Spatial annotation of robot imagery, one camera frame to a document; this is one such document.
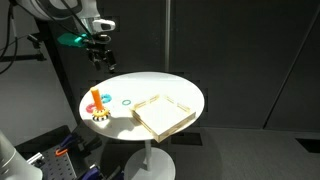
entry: table pedestal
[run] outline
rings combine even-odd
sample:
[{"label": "table pedestal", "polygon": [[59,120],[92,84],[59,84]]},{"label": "table pedestal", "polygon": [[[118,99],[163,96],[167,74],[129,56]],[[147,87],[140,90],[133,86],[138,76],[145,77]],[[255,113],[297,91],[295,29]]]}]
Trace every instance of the table pedestal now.
[{"label": "table pedestal", "polygon": [[124,169],[125,180],[174,180],[176,168],[168,153],[152,148],[146,141],[146,148],[134,153]]}]

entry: red ring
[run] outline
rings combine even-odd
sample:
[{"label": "red ring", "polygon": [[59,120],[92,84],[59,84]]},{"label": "red ring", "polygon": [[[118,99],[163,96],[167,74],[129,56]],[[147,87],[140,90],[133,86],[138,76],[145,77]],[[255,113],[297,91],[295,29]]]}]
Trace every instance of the red ring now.
[{"label": "red ring", "polygon": [[86,110],[88,113],[93,113],[93,110],[96,108],[96,105],[94,103],[91,103],[87,106]]}]

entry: dark background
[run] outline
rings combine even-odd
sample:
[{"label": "dark background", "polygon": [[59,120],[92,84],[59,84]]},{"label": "dark background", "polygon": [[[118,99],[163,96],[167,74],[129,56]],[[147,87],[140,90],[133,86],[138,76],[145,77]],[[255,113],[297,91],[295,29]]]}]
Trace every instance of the dark background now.
[{"label": "dark background", "polygon": [[[193,81],[206,97],[195,126],[262,128],[318,5],[317,0],[173,1],[170,73]],[[118,62],[114,75],[96,71],[84,49],[54,41],[75,114],[81,97],[103,80],[164,71],[164,0],[101,0],[98,7],[119,25],[110,33]],[[72,20],[63,23],[74,26]],[[54,39],[64,32],[49,26]],[[318,18],[267,129],[320,131],[319,52]]]}]

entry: metal pole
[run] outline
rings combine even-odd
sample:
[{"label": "metal pole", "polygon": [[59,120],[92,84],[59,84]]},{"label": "metal pole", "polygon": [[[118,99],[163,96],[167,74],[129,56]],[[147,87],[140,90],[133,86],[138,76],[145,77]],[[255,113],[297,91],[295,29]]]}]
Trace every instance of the metal pole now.
[{"label": "metal pole", "polygon": [[169,72],[169,63],[170,63],[170,23],[171,23],[171,0],[166,0],[165,72]]}]

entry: table top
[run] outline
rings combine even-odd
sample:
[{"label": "table top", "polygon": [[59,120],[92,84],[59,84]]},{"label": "table top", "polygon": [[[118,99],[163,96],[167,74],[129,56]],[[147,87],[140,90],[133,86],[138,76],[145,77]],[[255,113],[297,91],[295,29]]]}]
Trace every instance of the table top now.
[{"label": "table top", "polygon": [[[95,132],[119,140],[153,139],[152,134],[132,117],[130,108],[135,103],[147,100],[155,94],[166,94],[196,111],[195,118],[180,127],[175,133],[194,123],[204,108],[204,97],[197,86],[184,78],[167,73],[129,73],[105,80],[96,87],[101,95],[111,96],[112,100],[103,104],[110,110],[111,116],[102,122],[92,120],[92,114],[86,111],[86,107],[93,103],[90,91],[81,100],[80,116],[84,123]],[[131,104],[123,105],[124,100],[130,100]]]}]

